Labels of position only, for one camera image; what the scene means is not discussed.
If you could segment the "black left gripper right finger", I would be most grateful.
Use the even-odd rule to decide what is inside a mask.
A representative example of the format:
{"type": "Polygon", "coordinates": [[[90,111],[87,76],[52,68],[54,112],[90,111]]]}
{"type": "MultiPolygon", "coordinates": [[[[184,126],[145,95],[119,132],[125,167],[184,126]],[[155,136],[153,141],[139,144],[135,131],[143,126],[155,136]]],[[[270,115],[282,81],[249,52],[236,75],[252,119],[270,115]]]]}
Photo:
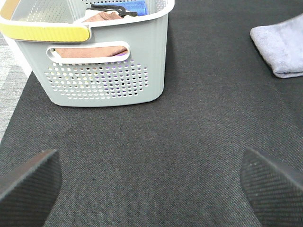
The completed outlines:
{"type": "Polygon", "coordinates": [[[247,147],[241,186],[263,227],[303,225],[303,174],[266,152],[247,147]]]}

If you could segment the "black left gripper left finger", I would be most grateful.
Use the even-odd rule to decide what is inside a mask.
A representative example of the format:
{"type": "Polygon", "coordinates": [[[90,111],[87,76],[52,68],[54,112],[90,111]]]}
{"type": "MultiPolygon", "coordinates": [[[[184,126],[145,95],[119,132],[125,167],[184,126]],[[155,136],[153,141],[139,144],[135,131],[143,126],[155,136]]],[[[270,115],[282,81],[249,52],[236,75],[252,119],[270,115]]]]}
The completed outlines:
{"type": "Polygon", "coordinates": [[[59,152],[48,149],[0,178],[0,225],[42,227],[62,186],[59,152]]]}

